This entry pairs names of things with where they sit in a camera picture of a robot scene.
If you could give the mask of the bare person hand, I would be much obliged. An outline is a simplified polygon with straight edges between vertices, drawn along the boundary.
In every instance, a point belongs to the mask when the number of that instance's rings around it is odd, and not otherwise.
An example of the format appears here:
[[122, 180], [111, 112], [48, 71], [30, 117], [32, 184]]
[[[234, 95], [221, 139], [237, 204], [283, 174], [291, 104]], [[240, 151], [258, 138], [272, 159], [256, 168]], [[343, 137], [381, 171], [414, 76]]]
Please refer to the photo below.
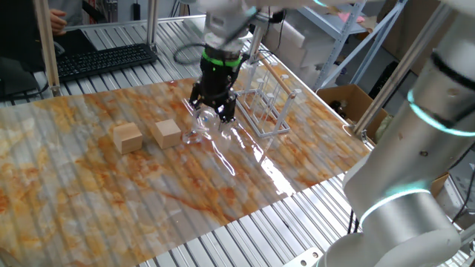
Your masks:
[[62, 36], [66, 34], [65, 28], [68, 24], [64, 20], [64, 17], [66, 15], [67, 13], [62, 10], [56, 10], [56, 9], [50, 10], [51, 30], [54, 36]]

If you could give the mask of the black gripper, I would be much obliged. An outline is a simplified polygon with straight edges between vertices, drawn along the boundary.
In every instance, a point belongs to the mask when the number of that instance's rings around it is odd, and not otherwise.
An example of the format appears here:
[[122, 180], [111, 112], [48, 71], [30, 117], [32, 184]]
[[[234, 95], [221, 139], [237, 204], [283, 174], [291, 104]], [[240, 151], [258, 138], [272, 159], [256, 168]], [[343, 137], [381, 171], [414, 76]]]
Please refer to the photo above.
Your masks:
[[[222, 97], [229, 91], [238, 77], [239, 68], [201, 62], [200, 69], [202, 71], [200, 83], [193, 84], [189, 104], [193, 108], [198, 108], [201, 105], [212, 108], [211, 97]], [[221, 122], [228, 123], [235, 119], [235, 106], [236, 94], [230, 93], [218, 108]]]

